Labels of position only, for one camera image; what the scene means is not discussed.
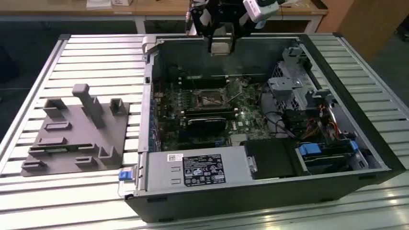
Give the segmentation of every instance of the dark floor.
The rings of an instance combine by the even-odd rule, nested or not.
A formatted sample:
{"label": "dark floor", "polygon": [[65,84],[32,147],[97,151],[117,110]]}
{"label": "dark floor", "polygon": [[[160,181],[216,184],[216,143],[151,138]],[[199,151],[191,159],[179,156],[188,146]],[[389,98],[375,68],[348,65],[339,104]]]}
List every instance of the dark floor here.
{"label": "dark floor", "polygon": [[[184,24],[149,22],[148,33],[180,33]],[[0,84],[0,139],[25,99],[60,34],[133,34],[133,22],[53,22],[44,24],[0,23],[0,46],[4,46],[19,67],[20,75]],[[409,43],[393,36],[372,67],[409,105]]]}

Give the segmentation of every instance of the green circuit board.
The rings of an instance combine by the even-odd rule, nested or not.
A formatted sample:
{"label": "green circuit board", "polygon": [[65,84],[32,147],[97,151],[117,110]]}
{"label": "green circuit board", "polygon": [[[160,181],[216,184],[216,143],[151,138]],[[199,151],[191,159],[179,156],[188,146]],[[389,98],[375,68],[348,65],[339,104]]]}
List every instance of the green circuit board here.
{"label": "green circuit board", "polygon": [[[220,91],[223,95],[225,93],[223,90],[204,89],[201,93]],[[229,102],[227,102],[229,97],[225,95],[221,98],[209,96],[207,102],[215,105],[223,104],[219,107],[232,108],[233,113],[225,121],[224,131],[215,136],[185,138],[187,118],[181,114],[188,108],[197,108],[201,104],[197,99],[200,93],[193,90],[184,90],[176,87],[175,84],[168,87],[160,98],[161,101],[157,103],[160,105],[157,111],[160,111],[159,127],[163,151],[227,147],[236,144],[232,143],[236,137],[267,139],[273,136],[257,104],[260,84],[247,84],[240,89],[237,86],[231,87],[228,94],[229,96],[233,95],[231,96],[233,99]]]}

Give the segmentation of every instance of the robotic arm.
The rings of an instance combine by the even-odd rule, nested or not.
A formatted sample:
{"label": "robotic arm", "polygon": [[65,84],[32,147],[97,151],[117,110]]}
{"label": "robotic arm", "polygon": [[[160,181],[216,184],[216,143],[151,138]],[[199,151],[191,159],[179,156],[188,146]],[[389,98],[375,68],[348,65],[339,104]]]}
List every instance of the robotic arm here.
{"label": "robotic arm", "polygon": [[187,31],[192,31],[195,27],[196,34],[208,38],[211,52],[215,31],[225,23],[231,23],[233,53],[236,40],[251,35],[257,23],[275,14],[284,2],[285,0],[191,0]]}

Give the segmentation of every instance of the blue tab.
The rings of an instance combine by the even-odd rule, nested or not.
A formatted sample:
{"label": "blue tab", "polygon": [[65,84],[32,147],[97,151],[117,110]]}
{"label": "blue tab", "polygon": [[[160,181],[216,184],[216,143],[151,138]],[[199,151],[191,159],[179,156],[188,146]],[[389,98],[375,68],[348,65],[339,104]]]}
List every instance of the blue tab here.
{"label": "blue tab", "polygon": [[321,153],[321,149],[317,143],[304,144],[299,147],[299,150],[300,150],[301,156]]}
{"label": "blue tab", "polygon": [[357,152],[360,147],[359,147],[359,144],[355,140],[351,141],[351,146],[352,146],[353,151]]}
{"label": "blue tab", "polygon": [[120,181],[132,181],[132,171],[121,171],[119,173],[119,180]]}

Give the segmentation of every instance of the warning label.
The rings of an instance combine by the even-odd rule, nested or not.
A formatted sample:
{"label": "warning label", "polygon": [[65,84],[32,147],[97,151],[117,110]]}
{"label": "warning label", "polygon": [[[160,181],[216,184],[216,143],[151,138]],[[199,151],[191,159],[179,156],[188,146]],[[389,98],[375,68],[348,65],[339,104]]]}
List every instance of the warning label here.
{"label": "warning label", "polygon": [[185,186],[225,183],[221,155],[184,157]]}

